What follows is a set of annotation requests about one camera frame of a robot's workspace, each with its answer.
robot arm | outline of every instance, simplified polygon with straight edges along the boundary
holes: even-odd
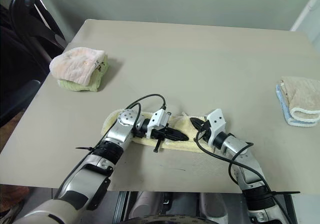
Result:
[[[254,224],[289,224],[289,220],[275,201],[269,187],[262,180],[262,178],[265,179],[264,173],[258,161],[248,149],[250,145],[231,133],[225,133],[226,122],[221,109],[211,112],[206,117],[206,122],[194,117],[190,120],[193,126],[199,132],[202,132],[202,139],[210,147],[219,149],[222,157],[237,162],[244,167],[249,167],[260,175],[258,176],[242,166],[232,165],[236,182],[246,200],[250,221]]]
[[[140,115],[132,108],[124,109],[115,123],[98,144],[67,176],[54,199],[48,200],[32,210],[15,224],[72,224],[79,220],[84,210],[95,210],[105,196],[110,184],[109,177],[131,143],[134,136],[187,141],[182,132],[169,128],[170,113],[165,106],[155,112],[151,119]]]

folded towel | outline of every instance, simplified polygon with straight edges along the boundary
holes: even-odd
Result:
[[[108,70],[108,62],[107,62],[107,56],[104,58],[104,61],[101,62],[101,64],[93,71],[89,85],[80,85],[78,83],[75,83],[73,81],[69,80],[57,80],[58,85],[61,88],[68,89],[70,91],[91,91],[91,92],[97,92],[98,88],[100,86],[100,82],[106,71]]]
[[[117,119],[119,113],[122,111],[122,109],[115,110],[112,112],[104,121],[103,127],[101,130],[101,135],[103,136],[106,134],[107,130],[111,127],[111,125],[115,122]],[[142,111],[141,114],[145,116],[146,118],[151,118],[152,114],[151,112],[144,112]],[[199,118],[204,121],[204,117],[198,117],[198,116],[170,116],[168,123],[170,128],[174,128],[176,130],[179,130],[186,134],[189,137],[189,140],[187,141],[173,141],[169,139],[164,139],[164,141],[161,142],[159,148],[163,149],[171,149],[171,150],[180,150],[180,151],[188,151],[188,152],[194,152],[194,153],[202,153],[203,151],[199,149],[197,144],[194,142],[194,138],[196,137],[197,130],[192,125],[190,118],[195,117]],[[139,138],[134,137],[133,142],[146,145],[146,146],[152,146],[155,147],[157,144],[157,140],[155,139],[147,139],[147,138]],[[207,149],[210,152],[214,152],[215,149],[211,148],[204,142],[202,139],[199,141],[202,146]]]
[[[295,126],[295,127],[314,127],[317,124],[317,122],[305,122],[305,121],[294,119],[290,114],[289,107],[286,104],[285,98],[283,96],[283,92],[279,84],[276,85],[275,92],[276,92],[276,96],[280,101],[284,118],[289,125]]]
[[[294,119],[308,123],[320,120],[320,81],[283,76],[280,88]]]
[[[58,80],[87,86],[92,73],[104,58],[104,50],[76,47],[56,56],[51,61],[49,68],[51,74]]]

chair backrest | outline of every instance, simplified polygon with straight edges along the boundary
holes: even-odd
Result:
[[[49,64],[65,47],[65,37],[41,0],[12,0],[11,24],[46,74]]]

table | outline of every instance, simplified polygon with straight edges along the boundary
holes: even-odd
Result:
[[[0,155],[0,183],[58,188],[86,154],[75,148],[94,146],[112,111],[160,93],[173,115],[221,108],[226,130],[255,143],[273,190],[320,194],[320,125],[287,125],[275,92],[281,76],[320,79],[320,56],[302,33],[88,19],[67,50],[75,47],[107,52],[101,91],[64,90],[49,75]],[[143,110],[159,104],[146,100]],[[109,190],[240,192],[220,160],[136,143]]]

